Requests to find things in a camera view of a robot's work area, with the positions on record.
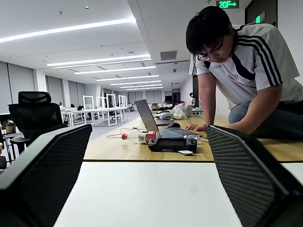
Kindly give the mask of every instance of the white polo shirt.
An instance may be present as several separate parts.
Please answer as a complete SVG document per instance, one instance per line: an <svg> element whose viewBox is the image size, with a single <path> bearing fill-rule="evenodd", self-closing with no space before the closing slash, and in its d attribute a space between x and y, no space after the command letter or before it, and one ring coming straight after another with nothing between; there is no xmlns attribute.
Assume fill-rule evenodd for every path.
<svg viewBox="0 0 303 227"><path fill-rule="evenodd" d="M294 59L279 30L270 24L241 26L235 30L235 47L223 63L199 61L193 56L189 74L211 72L230 108L251 102L257 91L283 83L281 102L303 100L303 87Z"/></svg>

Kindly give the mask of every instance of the glasses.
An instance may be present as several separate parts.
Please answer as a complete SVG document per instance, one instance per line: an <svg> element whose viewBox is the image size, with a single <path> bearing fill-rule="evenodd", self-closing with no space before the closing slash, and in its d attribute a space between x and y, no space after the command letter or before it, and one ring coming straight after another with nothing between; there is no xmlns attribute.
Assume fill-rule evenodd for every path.
<svg viewBox="0 0 303 227"><path fill-rule="evenodd" d="M199 61L208 61L211 59L211 57L213 57L213 58L219 57L220 54L222 54L224 52L223 40L224 40L224 36L222 37L220 46L218 48L216 48L215 50L211 51L210 53L198 54L198 60Z"/></svg>

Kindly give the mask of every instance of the bottle label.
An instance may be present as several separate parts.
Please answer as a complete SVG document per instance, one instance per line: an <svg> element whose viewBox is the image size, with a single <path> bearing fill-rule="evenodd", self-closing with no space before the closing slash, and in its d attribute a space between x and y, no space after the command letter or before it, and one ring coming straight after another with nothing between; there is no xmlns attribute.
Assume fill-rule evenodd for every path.
<svg viewBox="0 0 303 227"><path fill-rule="evenodd" d="M151 138L157 137L157 131L141 131L139 132L139 142L148 144Z"/></svg>

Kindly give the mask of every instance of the fluorescent light strip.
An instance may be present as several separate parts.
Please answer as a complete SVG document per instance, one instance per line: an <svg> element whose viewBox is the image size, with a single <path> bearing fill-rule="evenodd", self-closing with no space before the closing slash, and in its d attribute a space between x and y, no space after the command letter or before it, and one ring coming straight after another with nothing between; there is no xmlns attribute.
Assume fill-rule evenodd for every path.
<svg viewBox="0 0 303 227"><path fill-rule="evenodd" d="M147 83L158 83L161 80L152 80L152 81L141 81L141 82L128 82L128 83L119 83L119 84L110 84L111 86L114 85L126 85L126 84L147 84Z"/></svg>
<svg viewBox="0 0 303 227"><path fill-rule="evenodd" d="M52 67L47 69L66 69L66 68L78 68L78 67L86 67L86 66L93 66L93 65L114 65L114 64L122 64L122 63L129 63L129 62L141 62L141 61L151 61L151 58L145 59L135 59L135 60L128 60L128 61L114 61L114 62L104 62L104 63L91 63L91 64L84 64L84 65L68 65L68 66L59 66L59 67Z"/></svg>
<svg viewBox="0 0 303 227"><path fill-rule="evenodd" d="M87 72L75 72L75 75L81 74L92 74L92 73L102 73L102 72L122 72L122 71L132 71L132 70L147 70L154 69L157 66L146 66L146 67L136 67L136 68L127 68L127 69L116 69L116 70L97 70L97 71L87 71Z"/></svg>
<svg viewBox="0 0 303 227"><path fill-rule="evenodd" d="M97 81L109 81L109 80L120 80L120 79L140 79L149 77L159 77L159 75L141 76L141 77L122 77L122 78L110 78L110 79L97 79Z"/></svg>
<svg viewBox="0 0 303 227"><path fill-rule="evenodd" d="M99 58L99 59L82 60L82 61L50 63L50 64L47 64L47 66L75 65L75 64L85 64L85 63L104 62L104 61L118 61L118 60L125 60L125 59L150 58L150 57L151 57L150 54L141 54L141 55L131 55L131 56L115 57L115 58Z"/></svg>
<svg viewBox="0 0 303 227"><path fill-rule="evenodd" d="M126 90L127 90L127 91L130 91L130 90L146 90L146 89L157 89L157 88L164 88L164 87L132 88L132 89L126 89Z"/></svg>
<svg viewBox="0 0 303 227"><path fill-rule="evenodd" d="M163 84L149 84L149 85L137 85L137 86L126 86L119 88L132 88L132 87L152 87L152 86L162 86Z"/></svg>
<svg viewBox="0 0 303 227"><path fill-rule="evenodd" d="M22 35L14 35L14 36L0 38L0 43L9 42L9 41L18 40L18 39L25 39L25 38L30 38L30 37L40 36L40 35L48 35L48 34L75 31L75 30L81 30L81 29L93 28L93 27L102 27L102 26L108 26L108 25L118 25L118 24L130 23L130 22L135 22L135 21L136 21L136 19L134 17L131 17L131 18L120 19L120 20L110 20L110 21L102 21L102 22L91 23L91 24L54 28L54 29L49 29L49 30L45 30L45 31L31 32L31 33L25 33Z"/></svg>

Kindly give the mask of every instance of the white table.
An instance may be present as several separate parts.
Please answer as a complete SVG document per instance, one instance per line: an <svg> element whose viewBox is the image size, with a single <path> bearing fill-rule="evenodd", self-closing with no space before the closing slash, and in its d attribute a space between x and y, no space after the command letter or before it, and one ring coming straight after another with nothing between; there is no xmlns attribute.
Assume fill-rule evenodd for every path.
<svg viewBox="0 0 303 227"><path fill-rule="evenodd" d="M283 164L303 182L303 164ZM241 227L213 163L83 163L55 227Z"/></svg>
<svg viewBox="0 0 303 227"><path fill-rule="evenodd" d="M113 126L117 124L117 111L121 113L121 122L125 122L127 120L126 116L126 110L127 107L112 107L112 108L99 108L99 109L89 109L89 110L77 110L77 111L70 111L70 112L61 112L61 117L63 120L64 115L69 116L70 120L70 126L73 126L73 115L74 114L84 114L84 124L86 124L86 113L91 113L91 118L92 118L92 123L95 124L95 118L94 118L94 113L98 114L98 120L103 120L105 121L104 118L104 113L107 113L107 121L108 121L108 126ZM109 119L109 112L114 111L115 112L115 117L116 117L116 122L113 124L110 124L110 119Z"/></svg>

